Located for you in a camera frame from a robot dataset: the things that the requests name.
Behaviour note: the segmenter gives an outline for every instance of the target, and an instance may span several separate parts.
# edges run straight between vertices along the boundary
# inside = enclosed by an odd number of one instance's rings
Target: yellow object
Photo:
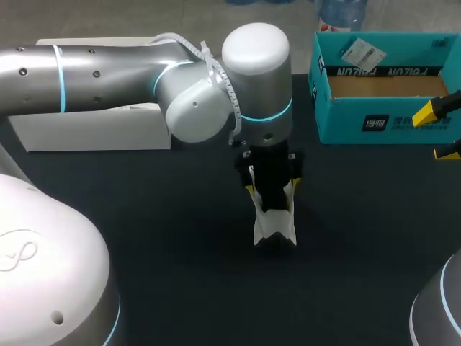
[[[429,101],[413,116],[413,126],[417,128],[418,126],[435,120],[437,120],[437,118],[434,114],[434,110],[432,109],[432,103]]]
[[[296,188],[296,185],[301,181],[301,178],[294,178],[293,179],[293,188]]]
[[[436,160],[461,160],[461,156],[456,151],[454,153],[438,157],[437,152],[434,149],[434,156]]]

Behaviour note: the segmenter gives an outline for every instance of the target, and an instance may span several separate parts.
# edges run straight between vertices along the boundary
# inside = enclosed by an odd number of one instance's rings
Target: open box
[[[370,72],[343,60],[357,39],[385,52]],[[461,89],[456,33],[318,32],[309,85],[324,144],[435,144],[461,137],[461,110],[420,128],[411,121],[431,98]]]

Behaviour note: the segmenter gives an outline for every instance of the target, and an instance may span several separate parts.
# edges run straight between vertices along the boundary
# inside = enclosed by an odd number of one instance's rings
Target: black mat
[[[228,131],[174,151],[27,154],[0,125],[32,181],[102,232],[129,346],[411,343],[414,297],[461,246],[461,164],[431,146],[322,146],[306,76],[294,87],[294,251],[254,249]]]

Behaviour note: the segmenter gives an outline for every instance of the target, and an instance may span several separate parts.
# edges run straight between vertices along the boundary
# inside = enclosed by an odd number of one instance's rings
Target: screw hole
[[[272,137],[274,137],[274,135],[272,133],[266,133],[262,138],[265,141],[268,141],[268,140],[272,139]]]
[[[62,325],[64,323],[63,313],[60,311],[54,311],[51,314],[51,321],[58,326]]]

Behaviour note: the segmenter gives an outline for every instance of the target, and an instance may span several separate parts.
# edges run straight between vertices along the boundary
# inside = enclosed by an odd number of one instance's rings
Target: white cable
[[[224,81],[225,89],[228,92],[230,103],[232,104],[233,114],[235,115],[235,118],[236,118],[236,126],[233,129],[232,133],[230,134],[230,138],[229,138],[229,144],[231,145],[234,142],[235,137],[241,132],[242,114],[240,111],[240,105],[237,100],[236,91],[234,90],[227,73],[224,71],[224,68],[221,66],[221,64],[216,59],[212,57],[211,51],[206,46],[206,43],[205,43],[205,46],[203,47],[205,51],[205,54],[204,54],[202,51],[197,49],[193,44],[191,44],[190,41],[186,40],[181,35],[175,34],[173,32],[167,32],[167,33],[155,36],[152,42],[149,43],[149,45],[152,45],[160,40],[174,40],[174,41],[177,41],[178,43],[181,43],[189,52],[194,54],[200,60],[205,61],[205,63],[207,63],[207,66],[209,63],[211,63],[212,68],[215,69],[219,73],[221,79]]]

